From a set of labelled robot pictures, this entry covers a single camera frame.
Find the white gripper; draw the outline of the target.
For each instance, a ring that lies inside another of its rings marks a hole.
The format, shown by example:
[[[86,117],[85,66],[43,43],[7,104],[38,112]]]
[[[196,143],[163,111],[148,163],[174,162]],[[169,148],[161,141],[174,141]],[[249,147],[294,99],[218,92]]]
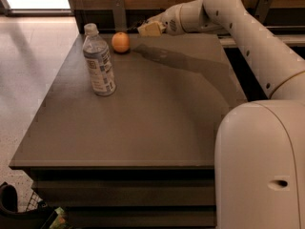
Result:
[[[182,5],[174,5],[147,20],[137,28],[142,37],[158,37],[163,32],[169,35],[184,33],[181,25],[180,12]]]

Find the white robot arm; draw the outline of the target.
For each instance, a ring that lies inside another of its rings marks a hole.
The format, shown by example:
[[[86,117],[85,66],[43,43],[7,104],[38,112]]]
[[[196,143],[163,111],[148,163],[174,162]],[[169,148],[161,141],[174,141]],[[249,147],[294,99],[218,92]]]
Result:
[[[242,0],[195,0],[138,31],[226,30],[266,99],[232,109],[214,150],[216,229],[305,229],[305,60],[251,16]]]

